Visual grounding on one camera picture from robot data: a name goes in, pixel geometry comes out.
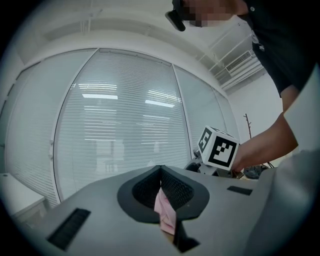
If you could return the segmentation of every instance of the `hand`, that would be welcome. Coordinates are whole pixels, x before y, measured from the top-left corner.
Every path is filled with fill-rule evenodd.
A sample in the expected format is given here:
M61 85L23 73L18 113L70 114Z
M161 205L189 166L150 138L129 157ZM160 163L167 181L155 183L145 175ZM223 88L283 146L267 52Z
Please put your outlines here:
M235 155L235 158L234 158L234 161L233 161L233 164L232 164L232 167L231 167L231 171L239 173L244 168L244 166L242 164L242 155L243 155L242 151L243 150L242 150L242 147L240 145L239 148L238 148L238 151L237 151L237 153Z

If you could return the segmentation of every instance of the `ceiling light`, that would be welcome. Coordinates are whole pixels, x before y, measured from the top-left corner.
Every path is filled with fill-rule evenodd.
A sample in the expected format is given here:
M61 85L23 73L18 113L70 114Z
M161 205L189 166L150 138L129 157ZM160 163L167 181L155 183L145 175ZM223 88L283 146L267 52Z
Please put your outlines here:
M145 103L158 105L158 106L164 106L164 107L168 107L168 108L173 108L175 106L172 104L162 103L162 102L153 101L153 100L146 100Z
M84 98L94 98L94 99L112 99L117 100L117 95L106 95L106 94L82 94Z

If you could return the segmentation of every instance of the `man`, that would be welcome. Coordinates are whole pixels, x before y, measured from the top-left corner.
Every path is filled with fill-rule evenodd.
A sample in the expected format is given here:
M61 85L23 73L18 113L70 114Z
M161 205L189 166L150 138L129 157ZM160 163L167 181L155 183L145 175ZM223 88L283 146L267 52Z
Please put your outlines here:
M291 2L288 7L281 4L280 0L181 2L183 18L186 19L188 13L190 23L198 27L207 21L228 20L233 15L247 21L252 29L253 51L273 79L285 112L307 82L316 64L317 50L310 43L308 45L307 29L310 29L310 24L302 17L304 7L308 5ZM306 14L311 16L311 11L309 5ZM232 170L240 172L245 167L272 161L297 146L295 136L281 113L269 129L239 146Z

